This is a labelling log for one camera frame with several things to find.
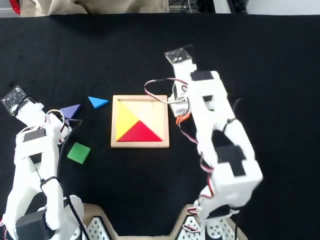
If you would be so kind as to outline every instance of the wire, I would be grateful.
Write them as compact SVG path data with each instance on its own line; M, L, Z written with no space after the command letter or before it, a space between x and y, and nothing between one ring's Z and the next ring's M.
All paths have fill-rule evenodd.
M57 182L58 182L58 183L60 184L60 186L61 186L62 191L65 192L63 185L62 185L61 182L58 180L58 178L55 177L55 176L49 177L49 178L46 179L46 180L41 179L41 180L40 180L40 182L41 182L41 183L40 183L40 188L41 188L41 190L42 190L42 186L43 186L43 185L45 185L46 183L48 183L49 181L51 181L51 180L53 180L53 179L57 180ZM83 225L83 223L82 223L82 221L81 221L81 219L80 219L77 211L75 210L74 205L73 205L72 202L71 202L70 196L69 196L68 194L66 194L65 197L66 197L66 201L67 201L67 203L69 204L70 209L71 209L74 217L76 218L76 220L77 220L77 222L78 222L78 224L79 224L80 229L81 229L82 232L84 233L85 238L86 238L87 240L89 240L89 239L90 239L90 238L89 238L89 235L88 235L88 233L87 233L87 231L86 231L86 229L85 229L85 226Z
M238 224L235 224L235 229L234 229L234 240L237 240L237 235L238 235Z
M238 98L238 99L232 104L232 111L233 111L234 115L236 115L236 108L237 108L238 103L239 103L241 100L242 100L241 98Z
M181 1L182 1L182 0L175 0L175 1L173 1L173 2L170 2L170 3L169 3L169 6L172 5L172 4L176 4L177 2L181 2Z
M194 227L186 225L186 224L182 225L182 229L190 234L199 234L200 233L200 230L197 230Z
M192 13L191 5L190 5L190 0L187 0L187 2L188 2L189 9L190 9L190 13Z
M201 156L200 156L200 167L201 167L202 170L205 171L206 173L212 174L213 171L214 171L214 168L213 168L213 167L210 167L210 166L205 166L205 165L203 165L203 162L205 162L205 161L203 161L203 160L204 160L204 159L203 159L203 155L201 154Z
M16 117L18 115L18 112L19 112L19 109L21 107L21 104L23 103L24 100L26 100L27 98L30 98L30 99L33 99L33 101L35 101L36 103L40 103L38 100L36 100L34 97L30 96L30 95L27 95L27 96L24 96L20 102L18 103L18 106L16 107L16 109L14 110L13 112L13 116Z
M60 154L59 154L59 158L58 158L57 170L56 170L56 175L57 175L57 177L59 177L59 173L60 173L60 162L61 162L61 158L62 158L62 156L63 156L63 153L64 153L64 151L65 151L67 142L68 142L71 134L72 134L78 127L80 127L80 125L82 124L82 120L81 120L81 119L76 119L76 120L77 120L77 122L78 122L78 125L76 125L76 126L72 129L72 131L71 131L71 132L69 133L69 135L65 138L65 140L64 140L64 142L63 142L63 144L62 144L62 146L61 146Z
M177 104L177 103L181 103L183 101L185 101L185 99L181 99L181 100L178 100L178 101L171 101L171 102L168 102L168 101L163 101L161 100L159 97L157 97L155 94L151 93L150 91L147 90L147 85L148 84L151 84L151 83L155 83L155 82L162 82L162 81L165 81L165 80L172 80L172 81L178 81L180 83L183 83L185 85L188 85L187 82L183 81L183 80L180 80L180 79L177 79L177 78L173 78L173 77L167 77L167 78L163 78L163 79L154 79L154 80L149 80L147 81L145 84L144 84L144 91L146 94L148 94L149 96L153 97L154 99L157 99L158 101L160 101L161 103L163 104Z
M182 53L183 53L187 48L193 48L193 47L194 47L194 46L193 46L192 44L187 44L187 45L181 47L181 51L180 51L179 55L177 56L175 62L177 63L177 62L179 61Z
M65 115L63 114L62 111L60 110L57 110L57 109L51 109L49 110L46 114L45 114L45 122L47 121L47 117L48 117L48 114L51 114L51 113L59 113L62 117L62 127L60 129L60 132L62 132L62 130L64 129L65 127L65 123L66 123L66 119L65 119Z
M200 194L200 195L198 196L198 205L199 205L199 206L200 206L200 198L201 198L201 197L204 197L204 198L206 198L206 199L212 199L212 198L215 196L214 191L213 191L212 186L211 186L211 174L208 174L207 185L208 185L208 187L209 187L210 195Z

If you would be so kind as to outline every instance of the black cable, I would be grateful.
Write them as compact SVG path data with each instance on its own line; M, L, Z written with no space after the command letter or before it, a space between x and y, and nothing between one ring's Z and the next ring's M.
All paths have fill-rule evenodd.
M229 124L231 124L234 120L237 120L237 118L227 119L227 120L226 120L226 124L224 125L223 130L222 130L223 133L225 133L227 126L228 126Z
M180 53L179 53L179 55L176 57L176 63L179 61L179 58L181 57L181 55L182 55L182 53L186 50L186 49L188 49L188 48L193 48L194 46L192 45L192 44L187 44L187 45L184 45L183 47L181 47L181 51L180 51Z
M180 12L182 12L184 10L184 6L185 6L185 3L186 3L187 0L183 0L182 4L181 4L181 9L180 9Z
M65 193L65 190L64 190L63 185L61 184L61 182L59 181L59 179L58 179L57 177L55 177L55 176L49 177L49 178L46 179L46 180L41 179L41 180L40 180L40 188L41 188L41 190L42 190L42 186L43 186L43 185L47 184L49 181L51 181L51 180L53 180L53 179L57 180L57 182L58 182L58 183L60 184L60 186L61 186L62 191ZM83 232L85 238L86 238L87 240L89 240L89 239L90 239L90 238L89 238L89 235L88 235L88 233L87 233L87 231L86 231L86 229L85 229L85 227L84 227L84 225L83 225L83 223L82 223L82 221L81 221L81 219L80 219L77 211L75 210L74 205L73 205L72 202L71 202L70 196L69 196L68 194L66 194L65 197L66 197L66 202L69 204L70 209L71 209L73 215L75 216L75 218L76 218L76 220L77 220L77 222L78 222L78 224L79 224L79 227L80 227L81 231Z
M18 106L16 107L15 111L13 112L13 116L16 117L18 115L18 112L19 112L19 109L20 109L20 106L21 104L24 102L24 100L26 100L27 98L30 98L30 99L33 99L33 101L35 101L36 103L40 103L37 99L35 99L34 97L30 96L30 95L27 95L27 96L24 96L20 102L18 103Z
M234 240L237 240L237 235L238 235L238 224L235 224L235 229L234 229Z
M56 168L56 175L57 175L57 177L59 177L59 173L60 173L60 162L61 162L61 158L62 158L62 156L63 156L63 153L64 153L64 151L65 151L67 142L68 142L71 134L72 134L78 127L80 127L80 125L81 125L81 123L82 123L82 120L81 120L81 119L73 119L73 118L68 118L68 117L65 117L65 119L67 119L68 121L78 122L78 125L73 128L73 130L69 133L69 135L65 138L64 142L62 143L62 146L61 146L61 149L60 149L60 153L59 153L59 158L58 158L58 165L57 165L57 168Z
M172 5L172 4L176 4L177 2L181 2L182 0L175 0L173 2L169 2L169 6Z

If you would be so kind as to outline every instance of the black cloth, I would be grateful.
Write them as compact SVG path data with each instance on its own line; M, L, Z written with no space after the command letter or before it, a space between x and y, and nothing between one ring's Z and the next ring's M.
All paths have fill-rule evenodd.
M143 94L173 77L164 52L193 44L199 70L216 70L255 149L263 182L237 221L250 239L317 239L320 16L68 15L0 20L0 94L15 85L47 109L83 104L82 126L60 163L64 188L100 205L119 235L169 234L206 185L196 146L169 113L169 149L112 149L112 104L88 96ZM172 82L151 90L171 94ZM24 126L0 107L0 209ZM191 123L187 130L194 133ZM67 159L77 141L84 165Z

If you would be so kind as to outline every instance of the white robotic arm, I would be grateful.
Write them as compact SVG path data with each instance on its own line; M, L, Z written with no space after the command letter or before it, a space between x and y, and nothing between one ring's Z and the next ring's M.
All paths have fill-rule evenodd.
M165 56L173 66L176 79L186 83L174 82L168 98L171 110L175 117L192 113L198 153L211 169L208 185L194 202L192 211L204 221L208 217L221 217L215 210L227 206L228 211L223 215L229 217L250 200L263 179L255 152L243 125L235 117L219 74L197 71L183 47ZM214 130L223 132L233 145L215 148Z
M13 187L1 224L14 240L69 240L79 223L70 206L65 206L62 187L54 178L59 161L57 145L63 143L72 129L64 116L61 120L54 114L58 110L45 114L44 106L31 100L19 86L1 101L12 116L27 125L16 136ZM40 162L33 162L35 155L41 155ZM45 208L25 215L33 197L41 191L47 199ZM72 195L70 201L82 219L81 199Z

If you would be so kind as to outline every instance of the wooden puzzle board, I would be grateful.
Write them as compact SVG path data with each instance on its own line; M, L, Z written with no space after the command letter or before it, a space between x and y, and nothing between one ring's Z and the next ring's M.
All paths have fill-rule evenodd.
M158 97L167 101L166 95ZM168 106L148 95L114 95L112 148L168 148Z

